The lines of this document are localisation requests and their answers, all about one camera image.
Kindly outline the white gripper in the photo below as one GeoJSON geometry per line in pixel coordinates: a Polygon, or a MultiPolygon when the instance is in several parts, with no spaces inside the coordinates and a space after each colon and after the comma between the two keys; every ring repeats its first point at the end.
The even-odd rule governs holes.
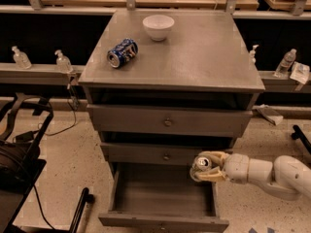
{"type": "Polygon", "coordinates": [[[208,157],[217,166],[223,167],[224,171],[219,168],[213,168],[206,171],[197,171],[195,177],[202,182],[223,182],[225,176],[232,183],[244,184],[248,180],[248,169],[250,158],[247,155],[234,153],[229,155],[224,151],[203,151],[199,156],[208,157]]]}

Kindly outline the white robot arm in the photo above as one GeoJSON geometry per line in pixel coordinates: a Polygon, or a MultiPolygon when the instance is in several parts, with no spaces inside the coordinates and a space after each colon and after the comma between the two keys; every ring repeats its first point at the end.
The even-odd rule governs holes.
{"type": "Polygon", "coordinates": [[[311,169],[288,155],[271,162],[239,153],[203,151],[194,159],[190,176],[196,182],[250,183],[284,200],[301,195],[311,198],[311,169]]]}

